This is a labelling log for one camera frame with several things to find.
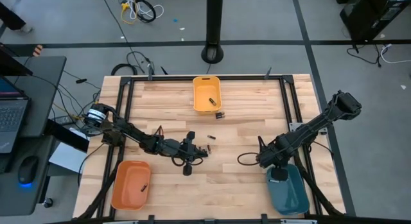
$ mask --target wooden table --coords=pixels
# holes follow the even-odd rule
[[[310,75],[293,76],[304,122],[319,114]],[[116,106],[119,76],[106,76],[100,103]],[[288,101],[292,104],[289,88]],[[152,179],[148,203],[140,211],[117,211],[116,220],[147,220],[154,214],[157,220],[260,219],[281,218],[269,199],[265,170],[259,166],[241,166],[237,156],[258,152],[257,136],[270,142],[288,131],[279,83],[271,80],[222,80],[221,92],[224,119],[200,116],[193,110],[192,82],[137,82],[130,122],[138,129],[152,134],[162,125],[166,138],[182,140],[195,131],[197,146],[211,145],[212,154],[203,164],[193,166],[193,174],[182,175],[182,168],[174,166],[166,157],[145,154],[137,143],[127,140],[124,160],[149,163]],[[123,103],[127,100],[127,90]],[[216,140],[207,138],[213,135]],[[89,153],[94,151],[101,136],[90,141]],[[317,142],[328,145],[326,136]],[[92,202],[101,188],[108,146],[101,147],[85,163],[78,192],[74,217],[79,216]],[[254,156],[243,160],[253,161]],[[313,144],[311,159],[317,185],[331,203],[344,212],[344,204],[335,173],[333,160],[327,150]],[[310,188],[306,185],[314,213]],[[111,190],[107,193],[105,216],[109,214]]]

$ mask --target orange plastic tray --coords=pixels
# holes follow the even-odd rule
[[[220,79],[215,76],[199,76],[194,78],[194,109],[200,114],[214,114],[222,106]]]
[[[150,177],[150,166],[145,162],[129,160],[120,163],[111,205],[115,209],[126,211],[138,211],[143,208],[147,201]]]

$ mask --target white paper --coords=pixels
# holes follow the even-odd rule
[[[89,138],[85,134],[75,130],[74,128],[70,128],[70,131],[79,135],[80,137],[83,137],[84,139],[89,140]],[[54,151],[54,153],[50,157],[49,162],[66,169],[70,169],[71,171],[77,173],[78,169],[80,168],[80,165],[82,164],[86,156],[86,153],[61,142],[57,146],[56,151]]]

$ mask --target teal bin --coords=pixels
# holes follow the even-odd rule
[[[268,169],[266,182],[274,208],[282,215],[302,214],[310,209],[307,193],[297,166],[287,165],[285,182],[270,182],[272,168]]]

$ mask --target gray floor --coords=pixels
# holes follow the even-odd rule
[[[13,5],[13,0],[0,0]],[[120,13],[117,0],[107,0],[114,14]],[[152,24],[121,23],[132,42],[204,40],[206,0],[149,0],[162,4],[166,13]],[[335,0],[299,0],[311,40],[347,40]],[[6,30],[5,44],[70,44],[124,42],[122,34],[102,0],[22,0],[15,11],[34,25],[33,33],[22,35]],[[385,39],[411,39],[411,7],[398,16],[381,34]],[[225,0],[222,40],[302,40],[292,0]],[[362,114],[350,122],[335,124],[349,188],[358,216],[411,220],[411,193],[407,135],[411,123],[410,63],[382,68],[350,57],[349,46],[313,46],[320,77],[329,99],[338,89],[351,92],[363,105]],[[210,74],[311,73],[304,46],[224,46],[222,62],[212,65]],[[202,46],[134,47],[163,66],[170,74],[204,74],[208,65],[200,58]],[[66,71],[101,85],[112,68],[125,63],[128,48],[45,49],[44,56],[65,55]],[[369,60],[376,58],[372,46],[360,50]],[[394,45],[385,55],[391,61],[411,59],[410,45]],[[66,86],[80,104],[91,100],[96,89],[77,85],[64,74]],[[61,105],[60,99],[55,103]],[[57,115],[63,113],[56,109]],[[64,184],[69,193],[53,192]],[[0,223],[45,223],[68,220],[75,198],[75,177],[51,182],[56,207],[38,207],[32,216],[0,218]]]

